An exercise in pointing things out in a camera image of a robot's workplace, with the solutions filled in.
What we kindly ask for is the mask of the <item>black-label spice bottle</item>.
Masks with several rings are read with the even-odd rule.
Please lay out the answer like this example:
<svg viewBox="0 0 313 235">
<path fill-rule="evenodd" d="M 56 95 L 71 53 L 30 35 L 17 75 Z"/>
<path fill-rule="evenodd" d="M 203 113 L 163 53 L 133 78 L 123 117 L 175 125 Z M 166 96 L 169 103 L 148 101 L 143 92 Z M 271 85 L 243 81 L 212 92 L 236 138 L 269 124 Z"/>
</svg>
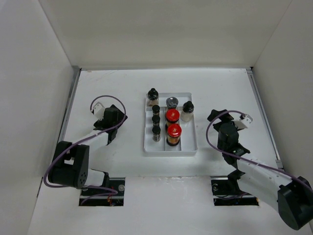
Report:
<svg viewBox="0 0 313 235">
<path fill-rule="evenodd" d="M 158 115 L 153 115 L 153 117 L 152 117 L 152 123 L 153 123 L 153 127 L 159 126 L 159 125 L 160 125 L 160 116 L 158 116 Z"/>
</svg>

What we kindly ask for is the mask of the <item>small black-cap spice bottle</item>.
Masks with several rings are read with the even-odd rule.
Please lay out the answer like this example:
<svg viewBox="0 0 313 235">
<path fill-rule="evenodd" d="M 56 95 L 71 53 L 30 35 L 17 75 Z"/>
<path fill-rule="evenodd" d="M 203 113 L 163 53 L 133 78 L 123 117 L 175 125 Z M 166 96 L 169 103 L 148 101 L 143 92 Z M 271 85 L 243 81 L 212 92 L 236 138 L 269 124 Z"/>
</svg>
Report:
<svg viewBox="0 0 313 235">
<path fill-rule="evenodd" d="M 153 112 L 153 116 L 159 116 L 160 107 L 158 105 L 153 105 L 152 106 L 152 112 Z"/>
</svg>

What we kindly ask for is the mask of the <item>knob-top spice grinder bottle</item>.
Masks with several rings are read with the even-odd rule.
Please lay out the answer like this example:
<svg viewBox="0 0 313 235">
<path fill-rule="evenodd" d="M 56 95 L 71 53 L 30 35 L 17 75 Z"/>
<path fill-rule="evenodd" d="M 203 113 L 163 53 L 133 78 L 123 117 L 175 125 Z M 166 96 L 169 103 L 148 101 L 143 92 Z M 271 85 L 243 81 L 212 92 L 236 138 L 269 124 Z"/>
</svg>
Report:
<svg viewBox="0 0 313 235">
<path fill-rule="evenodd" d="M 155 88 L 151 88 L 147 93 L 147 106 L 158 105 L 159 94 Z"/>
</svg>

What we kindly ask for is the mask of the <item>white salt knob-top bottle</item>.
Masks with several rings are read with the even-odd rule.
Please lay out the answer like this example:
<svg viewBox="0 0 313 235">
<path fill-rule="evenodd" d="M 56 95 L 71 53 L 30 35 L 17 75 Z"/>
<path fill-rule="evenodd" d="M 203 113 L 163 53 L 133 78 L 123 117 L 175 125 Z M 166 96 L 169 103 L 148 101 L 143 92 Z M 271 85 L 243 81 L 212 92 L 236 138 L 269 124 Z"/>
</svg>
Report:
<svg viewBox="0 0 313 235">
<path fill-rule="evenodd" d="M 183 104 L 180 119 L 185 122 L 189 122 L 194 115 L 194 104 L 192 101 L 187 101 Z"/>
</svg>

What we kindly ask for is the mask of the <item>red-lid sauce jar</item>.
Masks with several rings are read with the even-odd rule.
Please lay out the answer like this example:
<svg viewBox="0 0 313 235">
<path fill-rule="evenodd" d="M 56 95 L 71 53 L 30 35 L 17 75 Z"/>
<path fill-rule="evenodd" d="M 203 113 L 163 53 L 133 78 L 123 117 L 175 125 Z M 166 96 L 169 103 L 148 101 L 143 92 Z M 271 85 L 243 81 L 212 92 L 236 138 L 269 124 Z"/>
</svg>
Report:
<svg viewBox="0 0 313 235">
<path fill-rule="evenodd" d="M 165 114 L 166 126 L 170 127 L 172 124 L 177 124 L 180 118 L 179 111 L 177 109 L 168 109 Z"/>
<path fill-rule="evenodd" d="M 167 129 L 167 143 L 170 146 L 176 146 L 180 142 L 182 128 L 179 124 L 172 124 Z"/>
</svg>

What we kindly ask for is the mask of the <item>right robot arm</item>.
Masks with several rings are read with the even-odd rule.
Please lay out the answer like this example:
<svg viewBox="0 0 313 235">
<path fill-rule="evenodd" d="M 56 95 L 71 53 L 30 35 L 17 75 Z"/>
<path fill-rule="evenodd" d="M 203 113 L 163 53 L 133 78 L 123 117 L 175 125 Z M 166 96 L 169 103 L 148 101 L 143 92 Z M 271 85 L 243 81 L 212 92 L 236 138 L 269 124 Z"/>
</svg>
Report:
<svg viewBox="0 0 313 235">
<path fill-rule="evenodd" d="M 234 194 L 242 191 L 261 199 L 278 212 L 286 225 L 300 230 L 313 219 L 310 183 L 255 158 L 239 143 L 239 131 L 252 124 L 252 117 L 238 112 L 240 117 L 235 119 L 231 113 L 232 110 L 212 110 L 207 118 L 208 127 L 218 132 L 217 145 L 210 146 L 235 168 L 228 175 L 228 190 Z"/>
</svg>

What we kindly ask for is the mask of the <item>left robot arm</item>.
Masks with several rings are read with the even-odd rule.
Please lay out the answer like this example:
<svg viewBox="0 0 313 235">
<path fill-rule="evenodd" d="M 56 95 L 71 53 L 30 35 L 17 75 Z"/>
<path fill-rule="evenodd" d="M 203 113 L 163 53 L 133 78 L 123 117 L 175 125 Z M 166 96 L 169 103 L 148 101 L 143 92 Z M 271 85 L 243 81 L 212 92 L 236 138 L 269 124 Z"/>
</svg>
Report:
<svg viewBox="0 0 313 235">
<path fill-rule="evenodd" d="M 102 117 L 94 123 L 94 129 L 76 142 L 57 143 L 45 184 L 82 189 L 93 187 L 99 195 L 110 189 L 109 174 L 89 167 L 92 155 L 109 145 L 116 137 L 118 128 L 127 119 L 125 112 L 115 105 L 100 111 Z"/>
</svg>

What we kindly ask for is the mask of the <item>white divided organizer tray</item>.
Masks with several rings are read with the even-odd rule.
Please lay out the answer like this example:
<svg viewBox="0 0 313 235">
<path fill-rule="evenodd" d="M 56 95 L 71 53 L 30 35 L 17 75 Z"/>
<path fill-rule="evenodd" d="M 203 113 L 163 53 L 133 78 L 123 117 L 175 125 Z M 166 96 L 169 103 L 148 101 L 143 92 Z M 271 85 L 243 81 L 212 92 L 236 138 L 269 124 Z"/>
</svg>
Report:
<svg viewBox="0 0 313 235">
<path fill-rule="evenodd" d="M 145 104 L 145 129 L 144 129 L 144 151 L 146 155 L 152 157 L 184 157 L 194 156 L 198 150 L 195 120 L 191 119 L 188 122 L 182 120 L 178 121 L 182 129 L 182 134 L 178 145 L 170 146 L 167 143 L 166 118 L 165 112 L 167 109 L 166 99 L 175 97 L 179 103 L 177 110 L 182 111 L 182 106 L 187 101 L 192 101 L 191 93 L 159 93 L 158 105 L 160 107 L 160 140 L 153 140 L 153 111 L 152 107 L 148 105 L 146 98 Z"/>
</svg>

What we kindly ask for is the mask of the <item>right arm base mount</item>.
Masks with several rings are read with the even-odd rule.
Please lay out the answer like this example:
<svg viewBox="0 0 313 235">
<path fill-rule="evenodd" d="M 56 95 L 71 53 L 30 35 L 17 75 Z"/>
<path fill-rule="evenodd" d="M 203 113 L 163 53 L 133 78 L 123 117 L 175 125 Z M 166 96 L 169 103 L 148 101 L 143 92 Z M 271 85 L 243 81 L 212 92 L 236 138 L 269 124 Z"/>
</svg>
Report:
<svg viewBox="0 0 313 235">
<path fill-rule="evenodd" d="M 214 206 L 259 206 L 259 200 L 239 189 L 238 180 L 243 176 L 235 170 L 227 176 L 211 177 Z"/>
</svg>

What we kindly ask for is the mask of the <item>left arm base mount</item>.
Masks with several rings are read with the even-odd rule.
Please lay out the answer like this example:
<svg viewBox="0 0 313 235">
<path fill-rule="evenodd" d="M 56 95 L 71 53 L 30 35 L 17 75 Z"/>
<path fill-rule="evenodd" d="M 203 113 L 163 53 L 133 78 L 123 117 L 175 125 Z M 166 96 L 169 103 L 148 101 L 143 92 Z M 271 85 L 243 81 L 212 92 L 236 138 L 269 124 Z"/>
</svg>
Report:
<svg viewBox="0 0 313 235">
<path fill-rule="evenodd" d="M 88 188 L 82 190 L 79 206 L 83 207 L 121 207 L 124 205 L 125 178 L 110 178 L 108 189 Z"/>
</svg>

